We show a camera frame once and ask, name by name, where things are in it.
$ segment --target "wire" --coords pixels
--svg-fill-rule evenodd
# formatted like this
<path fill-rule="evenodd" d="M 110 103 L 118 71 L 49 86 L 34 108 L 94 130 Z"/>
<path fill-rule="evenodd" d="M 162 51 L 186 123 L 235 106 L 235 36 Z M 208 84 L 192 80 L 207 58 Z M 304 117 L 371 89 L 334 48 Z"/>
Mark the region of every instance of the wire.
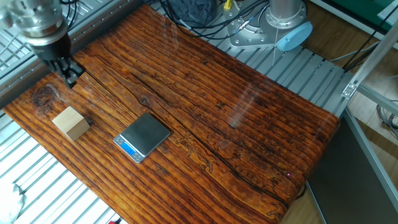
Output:
<path fill-rule="evenodd" d="M 248 21 L 246 21 L 244 24 L 242 24 L 238 30 L 236 30 L 235 33 L 231 34 L 231 35 L 227 35 L 226 37 L 219 37 L 219 38 L 215 38 L 213 37 L 215 34 L 217 34 L 219 31 L 223 30 L 228 24 L 230 24 L 232 21 L 234 21 L 237 18 L 240 17 L 245 17 L 248 16 L 250 13 L 252 13 L 252 11 L 260 6 L 261 4 L 264 4 L 266 1 L 256 1 L 254 3 L 252 3 L 251 5 L 249 5 L 248 7 L 246 7 L 245 9 L 239 10 L 238 14 L 236 16 L 234 16 L 232 19 L 228 19 L 225 20 L 224 22 L 220 22 L 218 24 L 213 24 L 210 26 L 203 26 L 202 24 L 195 22 L 195 21 L 183 21 L 181 20 L 177 13 L 174 11 L 173 7 L 170 4 L 169 0 L 163 0 L 160 2 L 163 10 L 165 11 L 167 17 L 169 17 L 169 19 L 175 23 L 175 25 L 178 27 L 178 29 L 180 29 L 180 31 L 182 31 L 185 35 L 188 35 L 190 37 L 205 37 L 207 39 L 211 39 L 211 40 L 224 40 L 227 38 L 230 38 L 234 35 L 236 35 L 239 31 L 241 31 L 246 25 L 249 24 L 249 22 L 251 22 L 254 17 L 256 17 L 261 11 L 257 12 L 255 16 L 252 16 Z M 200 24 L 201 26 L 189 26 L 187 24 L 187 22 L 192 22 L 195 24 Z M 181 29 L 180 26 L 184 26 L 186 27 L 189 31 L 192 31 L 193 33 L 195 33 L 196 35 L 193 35 L 191 33 L 185 32 L 183 29 Z M 197 31 L 196 29 L 212 29 L 212 28 L 216 28 L 216 27 L 220 27 L 219 29 L 217 29 L 216 31 L 210 33 L 210 34 L 201 34 L 199 31 Z"/>
<path fill-rule="evenodd" d="M 78 1 L 79 1 L 79 0 L 68 0 L 67 2 L 65 2 L 65 1 L 60 0 L 60 3 L 61 3 L 61 4 L 68 4 L 68 5 L 70 5 L 70 4 L 76 3 L 76 2 L 78 2 Z"/>
<path fill-rule="evenodd" d="M 377 30 L 381 28 L 381 26 L 387 21 L 387 19 L 398 9 L 398 5 L 386 16 L 386 18 L 383 19 L 383 21 L 378 25 L 378 27 L 374 30 L 374 32 L 370 35 L 370 37 L 367 39 L 367 41 L 365 41 L 365 43 L 361 46 L 361 48 L 359 48 L 355 54 L 345 63 L 345 65 L 343 66 L 343 69 L 345 70 L 345 72 L 350 71 L 351 69 L 347 69 L 347 67 L 349 66 L 349 63 L 360 53 L 360 51 L 366 46 L 366 44 L 369 43 L 369 41 L 374 37 L 374 35 L 376 34 Z"/>
<path fill-rule="evenodd" d="M 73 23 L 75 23 L 76 15 L 77 15 L 77 1 L 75 1 L 75 11 L 73 12 L 72 20 L 69 23 L 69 26 L 68 26 L 69 29 L 73 26 Z"/>
<path fill-rule="evenodd" d="M 361 52 L 365 52 L 365 51 L 371 49 L 372 47 L 374 47 L 374 46 L 377 45 L 378 43 L 379 43 L 379 41 L 377 41 L 376 43 L 372 44 L 370 47 L 368 47 L 368 48 L 366 48 L 366 49 L 362 49 Z M 331 62 L 335 62 L 335 61 L 341 60 L 341 59 L 343 59 L 343 58 L 346 58 L 346 57 L 348 57 L 348 56 L 350 56 L 350 55 L 353 55 L 353 54 L 355 54 L 355 53 L 356 53 L 356 51 L 351 52 L 351 53 L 348 53 L 348 54 L 343 55 L 343 56 L 341 56 L 341 57 L 332 59 L 332 60 L 330 60 L 330 61 L 331 61 Z"/>
<path fill-rule="evenodd" d="M 391 114 L 390 117 L 387 118 L 386 111 L 380 105 L 376 106 L 377 115 L 379 116 L 379 120 L 382 124 L 385 124 L 388 128 L 391 129 L 391 132 L 398 139 L 398 126 L 394 124 L 394 119 L 397 118 L 396 115 Z"/>
<path fill-rule="evenodd" d="M 261 13 L 260 13 L 260 16 L 259 16 L 259 20 L 258 20 L 258 23 L 260 24 L 260 19 L 261 19 L 261 17 L 262 17 L 262 14 L 264 13 L 264 11 L 267 9 L 267 7 L 269 6 L 269 4 L 267 4 L 263 9 L 262 9 L 262 11 L 261 11 Z"/>
<path fill-rule="evenodd" d="M 71 10 L 72 10 L 72 4 L 75 5 L 75 10 L 74 10 L 74 12 L 73 12 L 72 19 L 71 19 L 71 21 L 70 21 L 70 23 L 69 23 L 69 25 L 68 25 L 68 29 L 72 28 L 72 25 L 73 25 L 73 24 L 75 23 L 75 21 L 76 21 L 76 17 L 77 17 L 77 2 L 78 2 L 78 1 L 79 1 L 79 0 L 68 0 L 68 1 L 60 0 L 60 3 L 61 3 L 61 4 L 64 4 L 64 5 L 67 5 L 67 6 L 68 6 L 68 13 L 67 13 L 67 16 L 66 16 L 67 19 L 68 19 L 69 16 L 70 16 L 70 12 L 71 12 Z"/>

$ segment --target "cable bundle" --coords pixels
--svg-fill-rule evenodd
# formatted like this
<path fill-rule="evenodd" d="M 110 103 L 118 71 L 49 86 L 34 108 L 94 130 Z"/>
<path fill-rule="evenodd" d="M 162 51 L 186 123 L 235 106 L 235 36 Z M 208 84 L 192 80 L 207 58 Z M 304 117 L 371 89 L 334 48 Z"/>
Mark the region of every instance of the cable bundle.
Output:
<path fill-rule="evenodd" d="M 231 35 L 227 35 L 226 37 L 220 37 L 220 38 L 216 38 L 213 37 L 214 35 L 216 35 L 218 32 L 220 32 L 221 30 L 223 30 L 226 26 L 228 26 L 228 24 L 230 24 L 232 21 L 234 21 L 235 19 L 238 18 L 242 18 L 242 17 L 246 17 L 248 15 L 250 15 L 250 13 L 252 13 L 252 11 L 260 6 L 261 4 L 266 3 L 267 1 L 261 0 L 261 1 L 256 1 L 254 3 L 252 3 L 251 5 L 249 5 L 248 7 L 246 7 L 245 9 L 242 9 L 239 11 L 239 13 L 234 16 L 231 19 L 225 20 L 224 22 L 220 22 L 218 24 L 213 24 L 213 25 L 203 25 L 200 24 L 196 21 L 183 21 L 181 20 L 181 18 L 179 18 L 179 16 L 175 13 L 175 10 L 173 9 L 172 5 L 170 4 L 169 0 L 162 0 L 160 2 L 163 10 L 165 11 L 167 17 L 175 24 L 177 25 L 177 27 L 180 29 L 180 31 L 182 31 L 184 34 L 190 36 L 190 37 L 205 37 L 207 39 L 210 40 L 225 40 L 228 39 L 234 35 L 236 35 L 239 31 L 241 31 L 246 25 L 249 24 L 249 22 L 251 22 L 258 14 L 260 14 L 260 12 L 263 10 L 263 7 L 254 15 L 252 16 L 248 21 L 246 21 L 244 24 L 242 24 L 236 31 L 235 33 L 231 34 Z M 186 27 L 189 31 L 192 31 L 193 33 L 195 33 L 196 35 L 193 35 L 191 33 L 188 33 L 186 31 L 184 31 L 183 29 L 181 29 L 181 26 Z M 212 28 L 216 28 L 219 27 L 219 29 L 217 29 L 216 31 L 210 33 L 210 34 L 201 34 L 199 31 L 197 31 L 197 29 L 212 29 Z"/>

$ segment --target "wooden block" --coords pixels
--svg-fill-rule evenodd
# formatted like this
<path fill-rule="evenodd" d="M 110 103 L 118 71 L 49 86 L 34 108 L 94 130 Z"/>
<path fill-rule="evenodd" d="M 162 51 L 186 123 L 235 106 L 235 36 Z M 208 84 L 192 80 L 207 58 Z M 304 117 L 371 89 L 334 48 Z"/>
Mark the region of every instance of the wooden block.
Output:
<path fill-rule="evenodd" d="M 70 106 L 54 118 L 52 122 L 72 141 L 76 141 L 90 128 L 84 117 Z"/>

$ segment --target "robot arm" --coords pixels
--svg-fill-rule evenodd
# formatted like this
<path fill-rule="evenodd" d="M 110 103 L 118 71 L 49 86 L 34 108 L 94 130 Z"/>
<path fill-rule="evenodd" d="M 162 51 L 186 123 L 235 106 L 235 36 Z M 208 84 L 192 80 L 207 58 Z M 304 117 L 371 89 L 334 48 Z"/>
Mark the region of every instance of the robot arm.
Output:
<path fill-rule="evenodd" d="M 60 0 L 1 0 L 0 29 L 16 26 L 35 54 L 71 88 L 84 72 L 70 54 Z"/>

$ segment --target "metal grate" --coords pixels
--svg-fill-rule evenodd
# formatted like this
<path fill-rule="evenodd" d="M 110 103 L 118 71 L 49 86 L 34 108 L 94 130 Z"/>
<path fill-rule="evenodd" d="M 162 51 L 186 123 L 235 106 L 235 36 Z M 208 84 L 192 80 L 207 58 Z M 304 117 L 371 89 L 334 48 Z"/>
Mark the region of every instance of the metal grate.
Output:
<path fill-rule="evenodd" d="M 95 8 L 95 4 L 102 3 L 100 0 L 84 2 L 80 16 Z M 164 14 L 159 3 L 152 7 Z M 216 37 L 223 35 L 225 33 L 220 32 Z M 343 73 L 341 68 L 307 49 L 299 47 L 290 52 L 276 50 L 274 60 L 273 48 L 236 50 L 230 47 L 228 40 L 208 42 L 337 116 L 341 116 L 348 103 L 340 93 L 351 74 Z M 14 50 L 20 46 L 22 43 L 16 43 Z M 107 223 L 119 218 L 2 111 L 0 179 L 18 184 L 26 196 L 16 223 Z"/>

